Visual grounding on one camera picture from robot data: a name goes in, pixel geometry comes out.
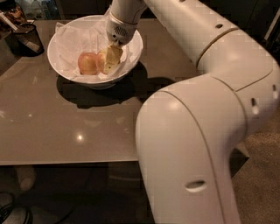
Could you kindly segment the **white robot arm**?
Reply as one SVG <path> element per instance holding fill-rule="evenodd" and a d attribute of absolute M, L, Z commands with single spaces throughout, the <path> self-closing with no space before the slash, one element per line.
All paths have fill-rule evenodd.
<path fill-rule="evenodd" d="M 199 70 L 154 93 L 136 119 L 136 150 L 156 224 L 241 224 L 233 148 L 279 103 L 277 62 L 200 0 L 113 0 L 108 37 L 127 44 L 150 8 Z"/>

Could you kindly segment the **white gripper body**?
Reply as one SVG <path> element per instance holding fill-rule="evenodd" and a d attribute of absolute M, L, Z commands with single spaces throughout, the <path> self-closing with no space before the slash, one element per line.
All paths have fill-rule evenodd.
<path fill-rule="evenodd" d="M 106 33 L 108 41 L 117 46 L 125 46 L 132 39 L 137 29 L 134 16 L 115 15 L 110 12 L 107 17 Z"/>

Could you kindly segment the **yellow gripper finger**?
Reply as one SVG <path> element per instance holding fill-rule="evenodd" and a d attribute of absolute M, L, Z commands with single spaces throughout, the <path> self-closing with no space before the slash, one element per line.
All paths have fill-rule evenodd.
<path fill-rule="evenodd" d="M 115 45 L 109 45 L 106 48 L 106 52 L 105 52 L 105 62 L 104 62 L 103 72 L 105 74 L 108 74 L 111 71 L 113 71 L 119 65 L 122 55 L 123 55 L 122 48 Z"/>

